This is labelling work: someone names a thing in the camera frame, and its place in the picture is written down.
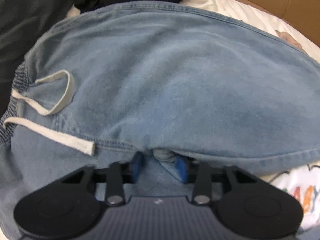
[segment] gray ribbed pad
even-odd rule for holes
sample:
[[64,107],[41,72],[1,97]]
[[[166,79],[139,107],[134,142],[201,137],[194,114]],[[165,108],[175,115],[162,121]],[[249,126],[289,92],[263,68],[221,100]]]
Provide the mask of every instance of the gray ribbed pad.
[[92,230],[74,239],[248,240],[223,227],[208,207],[194,206],[185,197],[132,197],[125,206],[109,208]]

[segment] denim fabric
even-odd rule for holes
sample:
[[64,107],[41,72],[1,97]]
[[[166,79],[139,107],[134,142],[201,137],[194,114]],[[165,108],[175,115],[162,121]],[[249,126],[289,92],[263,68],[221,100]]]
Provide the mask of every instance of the denim fabric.
[[12,99],[0,124],[23,117],[92,140],[96,152],[84,155],[21,126],[0,128],[1,227],[17,239],[12,211],[22,195],[86,164],[129,160],[136,150],[150,160],[138,184],[126,186],[128,196],[190,195],[173,163],[159,162],[153,150],[161,161],[182,154],[257,175],[319,160],[319,67],[241,21],[176,4],[125,3],[59,22],[25,56],[13,86],[50,108],[67,80],[35,80],[66,69],[75,79],[71,104],[40,116]]

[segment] black device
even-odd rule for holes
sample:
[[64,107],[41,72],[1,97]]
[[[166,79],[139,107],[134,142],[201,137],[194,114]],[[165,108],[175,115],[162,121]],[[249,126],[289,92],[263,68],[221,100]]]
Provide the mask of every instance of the black device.
[[[138,197],[126,203],[123,184],[135,183],[143,167],[137,152],[129,163],[109,168],[84,166],[18,202],[14,219],[23,239],[76,240],[294,240],[302,221],[300,203],[281,190],[235,166],[211,168],[178,157],[185,196]],[[223,197],[212,201],[212,183]],[[94,197],[106,183],[105,200]]]

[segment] blue plastic part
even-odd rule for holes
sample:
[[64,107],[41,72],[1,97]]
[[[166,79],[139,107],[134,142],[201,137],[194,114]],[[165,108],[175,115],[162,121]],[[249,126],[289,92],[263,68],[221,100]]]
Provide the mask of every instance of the blue plastic part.
[[176,168],[179,171],[183,183],[188,182],[187,166],[181,157],[176,159]]
[[141,152],[137,152],[133,157],[131,169],[132,169],[132,182],[136,183],[138,180],[138,176],[143,168],[143,154]]

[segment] round black pad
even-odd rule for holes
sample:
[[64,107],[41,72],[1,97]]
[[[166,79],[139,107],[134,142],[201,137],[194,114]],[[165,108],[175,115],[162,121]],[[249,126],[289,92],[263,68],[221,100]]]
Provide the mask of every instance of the round black pad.
[[67,239],[81,235],[95,224],[100,204],[88,192],[37,192],[23,198],[13,215],[26,235]]
[[227,228],[253,239],[277,239],[295,233],[303,217],[298,201],[275,191],[230,191],[218,202],[216,211]]

